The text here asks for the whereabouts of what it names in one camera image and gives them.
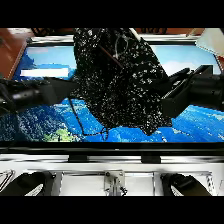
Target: display screen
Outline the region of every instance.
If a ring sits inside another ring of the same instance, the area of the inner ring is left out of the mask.
[[[168,76],[186,67],[213,65],[214,74],[221,70],[213,54],[196,46],[151,46]],[[70,78],[76,70],[73,46],[26,48],[13,80],[42,79],[21,76],[22,70],[67,68]],[[99,132],[103,126],[90,113],[85,101],[72,100],[85,133]],[[103,136],[83,136],[68,99],[54,106],[27,109],[18,116],[20,133],[16,133],[14,115],[0,118],[0,141],[32,142],[104,142]],[[139,128],[117,127],[109,131],[106,142],[224,142],[224,113],[190,105],[177,118],[172,127],[158,128],[147,136]]]

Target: black frame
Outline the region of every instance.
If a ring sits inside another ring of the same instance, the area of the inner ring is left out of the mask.
[[[150,45],[195,45],[199,37],[186,38],[183,35],[140,35]],[[73,46],[72,36],[28,38],[27,45],[21,49],[11,76],[19,64],[26,47]],[[220,70],[223,68],[217,60]],[[104,142],[16,142],[10,149],[11,142],[0,142],[0,152],[7,154],[34,155],[99,155],[99,156],[137,156],[150,153],[153,156],[223,156],[224,143],[104,143]]]

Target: sequined black garment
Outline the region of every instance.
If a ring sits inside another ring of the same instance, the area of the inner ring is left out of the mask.
[[[152,88],[153,81],[167,75],[146,41],[139,42],[125,28],[75,28],[74,45],[77,72],[73,80],[80,87],[71,97],[85,100],[103,126],[138,127],[150,135],[158,127],[172,125],[161,113],[162,95]],[[99,45],[112,56],[117,48],[123,68]]]

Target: blue water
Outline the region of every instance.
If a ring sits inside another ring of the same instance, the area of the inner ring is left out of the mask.
[[[76,68],[72,47],[28,48],[14,74],[14,80],[37,79],[21,77],[22,69],[68,68],[71,77]],[[73,104],[85,129],[85,133],[99,132],[103,126],[90,113],[82,100],[73,100]],[[24,141],[46,141],[46,135],[54,141],[63,140],[64,135],[75,137],[72,141],[103,142],[101,135],[82,136],[79,124],[72,113],[68,99],[51,107],[39,106],[27,109],[19,115]],[[173,127],[159,128],[151,136],[145,135],[139,128],[118,127],[109,131],[107,142],[223,142],[224,113],[189,106],[176,119]],[[0,119],[0,141],[13,140],[15,119],[6,115]],[[58,130],[64,134],[58,137]]]

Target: wooden surface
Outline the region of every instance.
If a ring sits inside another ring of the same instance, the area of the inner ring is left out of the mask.
[[[193,28],[168,28],[167,34],[187,34]],[[61,28],[61,32],[72,31],[72,28]],[[136,28],[138,33],[141,33],[141,28]],[[203,29],[198,29],[196,34],[200,34]],[[3,39],[0,45],[0,73],[5,78],[11,78],[10,74],[15,69],[15,63],[21,52],[22,47],[26,43],[27,37],[34,36],[30,31],[28,33],[12,34],[7,28],[0,28],[0,38]],[[224,59],[220,58],[222,66],[224,67]]]

